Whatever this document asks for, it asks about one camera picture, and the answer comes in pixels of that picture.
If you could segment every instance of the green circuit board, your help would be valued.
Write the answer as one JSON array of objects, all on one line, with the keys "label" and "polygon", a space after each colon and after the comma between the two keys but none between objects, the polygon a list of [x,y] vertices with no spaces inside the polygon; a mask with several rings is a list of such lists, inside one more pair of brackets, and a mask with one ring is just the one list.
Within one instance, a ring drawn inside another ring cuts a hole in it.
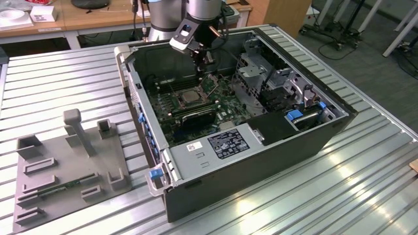
[{"label": "green circuit board", "polygon": [[[251,118],[235,96],[228,77],[207,75],[197,86],[149,95],[149,102],[171,147],[239,125]],[[207,111],[213,122],[192,131],[180,129],[185,117]]]}]

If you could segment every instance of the label sticker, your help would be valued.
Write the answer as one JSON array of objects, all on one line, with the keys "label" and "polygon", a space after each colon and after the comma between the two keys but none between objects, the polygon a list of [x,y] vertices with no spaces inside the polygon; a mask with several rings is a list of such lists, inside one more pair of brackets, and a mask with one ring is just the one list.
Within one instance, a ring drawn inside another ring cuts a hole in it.
[{"label": "label sticker", "polygon": [[42,29],[38,29],[37,32],[49,32],[49,31],[60,31],[61,28],[42,28]]},{"label": "label sticker", "polygon": [[201,143],[200,142],[195,142],[195,143],[191,143],[188,146],[187,146],[187,150],[188,152],[196,150],[197,148],[201,148]]},{"label": "label sticker", "polygon": [[241,138],[237,129],[209,137],[208,142],[217,155],[217,158],[220,159],[224,159],[249,149],[249,146],[245,140]]}]

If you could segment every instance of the blue tab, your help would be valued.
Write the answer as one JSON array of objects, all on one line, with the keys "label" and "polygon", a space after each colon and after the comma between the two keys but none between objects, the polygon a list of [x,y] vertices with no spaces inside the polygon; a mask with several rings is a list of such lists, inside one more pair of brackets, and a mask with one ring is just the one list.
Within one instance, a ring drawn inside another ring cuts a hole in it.
[{"label": "blue tab", "polygon": [[138,122],[144,122],[145,121],[145,118],[144,118],[144,113],[138,113],[138,119],[137,119]]},{"label": "blue tab", "polygon": [[295,120],[296,118],[301,117],[303,114],[301,114],[301,112],[300,112],[299,110],[292,110],[292,111],[289,111],[289,112],[287,113],[285,116],[287,116],[288,120],[292,121],[292,120]]},{"label": "blue tab", "polygon": [[149,171],[149,177],[152,180],[160,178],[163,175],[164,175],[164,172],[161,168]]},{"label": "blue tab", "polygon": [[327,107],[327,105],[323,102],[319,102],[319,107],[320,107],[320,109],[324,109]]}]

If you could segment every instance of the open computer tower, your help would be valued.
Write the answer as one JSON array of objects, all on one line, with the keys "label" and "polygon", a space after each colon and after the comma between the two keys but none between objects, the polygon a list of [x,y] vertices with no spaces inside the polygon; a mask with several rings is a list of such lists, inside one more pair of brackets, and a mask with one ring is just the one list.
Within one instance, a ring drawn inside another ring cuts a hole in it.
[{"label": "open computer tower", "polygon": [[116,51],[169,222],[313,156],[356,115],[257,28],[231,30],[203,77],[168,41]]}]

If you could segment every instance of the warning label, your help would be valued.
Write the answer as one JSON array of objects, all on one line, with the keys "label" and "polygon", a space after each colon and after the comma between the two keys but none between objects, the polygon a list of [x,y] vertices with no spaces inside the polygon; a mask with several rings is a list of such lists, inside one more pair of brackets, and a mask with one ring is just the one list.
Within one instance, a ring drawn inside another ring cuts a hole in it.
[{"label": "warning label", "polygon": [[217,158],[220,159],[224,159],[249,149],[249,146],[241,138],[237,129],[209,137],[208,142],[216,152]]}]

